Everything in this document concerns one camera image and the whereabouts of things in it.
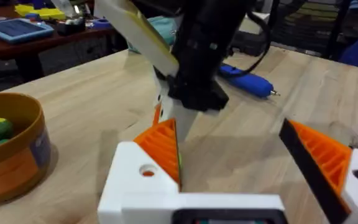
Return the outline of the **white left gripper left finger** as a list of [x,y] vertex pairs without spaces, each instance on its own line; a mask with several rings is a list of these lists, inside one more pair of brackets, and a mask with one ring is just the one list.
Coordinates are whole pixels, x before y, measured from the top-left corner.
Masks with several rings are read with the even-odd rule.
[[122,224],[126,193],[179,193],[176,183],[137,143],[117,145],[98,205],[100,223]]

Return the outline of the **white orange left gripper right finger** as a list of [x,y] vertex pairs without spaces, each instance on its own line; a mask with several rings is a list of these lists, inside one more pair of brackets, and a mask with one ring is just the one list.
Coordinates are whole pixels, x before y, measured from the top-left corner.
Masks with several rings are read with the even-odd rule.
[[358,223],[358,145],[350,147],[294,120],[280,139],[329,223]]

